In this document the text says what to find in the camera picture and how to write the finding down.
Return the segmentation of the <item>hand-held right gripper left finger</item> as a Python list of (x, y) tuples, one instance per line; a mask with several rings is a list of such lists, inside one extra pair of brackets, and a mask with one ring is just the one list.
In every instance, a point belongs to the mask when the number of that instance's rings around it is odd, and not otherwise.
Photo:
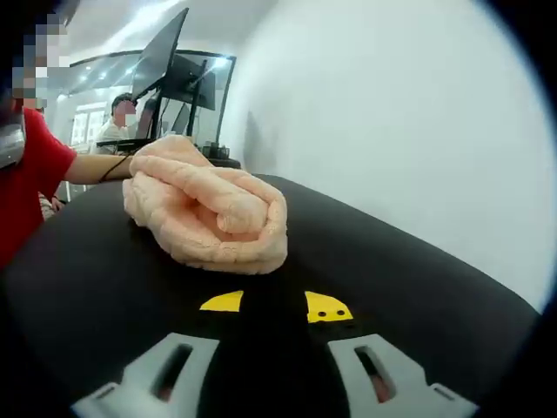
[(80, 417), (250, 417), (261, 397), (261, 293), (175, 293), (105, 327), (104, 377), (71, 409)]

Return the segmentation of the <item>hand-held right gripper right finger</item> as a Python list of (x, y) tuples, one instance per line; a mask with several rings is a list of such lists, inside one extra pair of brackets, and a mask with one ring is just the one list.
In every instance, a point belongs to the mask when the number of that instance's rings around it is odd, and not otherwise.
[(311, 417), (471, 417), (478, 410), (375, 318), (342, 300), (296, 292), (295, 324), (297, 399)]

